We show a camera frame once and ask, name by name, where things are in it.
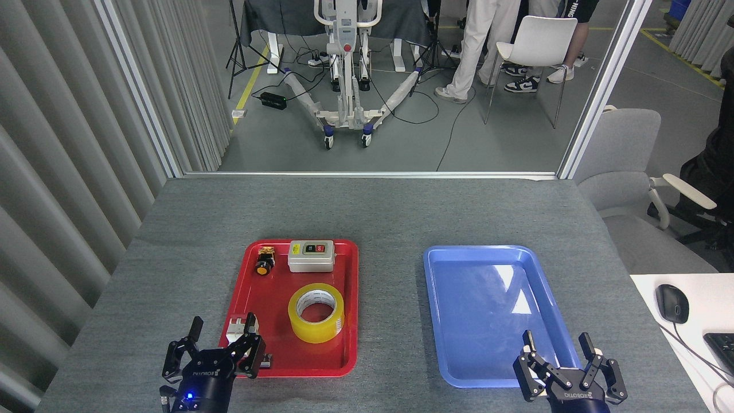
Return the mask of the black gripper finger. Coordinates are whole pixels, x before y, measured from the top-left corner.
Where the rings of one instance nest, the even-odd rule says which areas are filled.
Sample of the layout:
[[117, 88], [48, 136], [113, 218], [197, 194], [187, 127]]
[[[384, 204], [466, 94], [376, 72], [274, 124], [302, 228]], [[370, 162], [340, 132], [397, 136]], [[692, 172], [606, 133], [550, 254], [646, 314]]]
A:
[[170, 384], [175, 384], [181, 379], [181, 358], [184, 353], [191, 355], [191, 358], [199, 353], [197, 342], [200, 339], [200, 332], [204, 326], [204, 320], [200, 316], [195, 316], [189, 329], [189, 334], [180, 340], [172, 341], [167, 347], [167, 355], [163, 361], [162, 377]]
[[579, 335], [579, 344], [585, 359], [588, 361], [584, 376], [580, 379], [580, 389], [582, 391], [591, 389], [597, 373], [601, 371], [607, 386], [605, 401], [614, 405], [624, 402], [628, 394], [619, 369], [619, 363], [615, 359], [606, 358], [600, 349], [595, 348], [587, 332], [582, 332]]
[[259, 334], [259, 321], [249, 312], [245, 319], [233, 320], [227, 330], [228, 346], [222, 371], [229, 379], [244, 375], [256, 379], [264, 361], [267, 344]]
[[569, 378], [561, 373], [561, 369], [548, 363], [539, 356], [534, 345], [532, 331], [525, 330], [522, 334], [524, 347], [521, 355], [512, 364], [517, 381], [521, 388], [522, 397], [526, 402], [533, 402], [536, 398], [545, 395], [550, 382], [560, 385], [563, 389], [572, 388]]

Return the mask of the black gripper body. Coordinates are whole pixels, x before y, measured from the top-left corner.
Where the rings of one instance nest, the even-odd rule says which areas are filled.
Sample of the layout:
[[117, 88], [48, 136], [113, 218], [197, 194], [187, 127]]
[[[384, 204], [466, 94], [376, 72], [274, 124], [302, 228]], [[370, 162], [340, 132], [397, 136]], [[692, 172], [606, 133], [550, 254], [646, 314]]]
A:
[[551, 412], [610, 412], [605, 390], [597, 381], [590, 381], [590, 388], [582, 389], [584, 373], [562, 374], [572, 387], [564, 389], [558, 382], [548, 379], [545, 390]]
[[181, 370], [173, 412], [227, 412], [234, 379], [222, 371], [225, 350], [200, 350]]

